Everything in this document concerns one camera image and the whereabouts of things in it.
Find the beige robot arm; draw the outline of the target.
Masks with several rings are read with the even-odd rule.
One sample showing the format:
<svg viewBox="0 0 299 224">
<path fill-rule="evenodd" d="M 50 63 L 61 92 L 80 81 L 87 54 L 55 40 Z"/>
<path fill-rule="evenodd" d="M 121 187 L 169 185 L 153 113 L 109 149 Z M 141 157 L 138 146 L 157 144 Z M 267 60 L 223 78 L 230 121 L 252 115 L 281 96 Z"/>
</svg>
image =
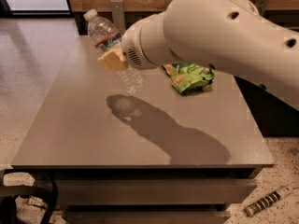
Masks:
<svg viewBox="0 0 299 224">
<path fill-rule="evenodd" d="M 172 0 L 132 25 L 99 62 L 108 70 L 196 63 L 299 109 L 299 33 L 263 18 L 249 0 Z"/>
</svg>

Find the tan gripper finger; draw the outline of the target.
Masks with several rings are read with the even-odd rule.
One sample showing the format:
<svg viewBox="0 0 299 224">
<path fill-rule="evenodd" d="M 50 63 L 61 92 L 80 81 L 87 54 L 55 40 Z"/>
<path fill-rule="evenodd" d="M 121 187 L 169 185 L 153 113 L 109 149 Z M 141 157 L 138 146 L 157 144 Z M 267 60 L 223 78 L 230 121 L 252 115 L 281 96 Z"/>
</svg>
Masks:
<svg viewBox="0 0 299 224">
<path fill-rule="evenodd" d="M 111 49 L 103 54 L 98 61 L 106 68 L 106 70 L 122 71 L 128 67 L 121 48 Z"/>
</svg>

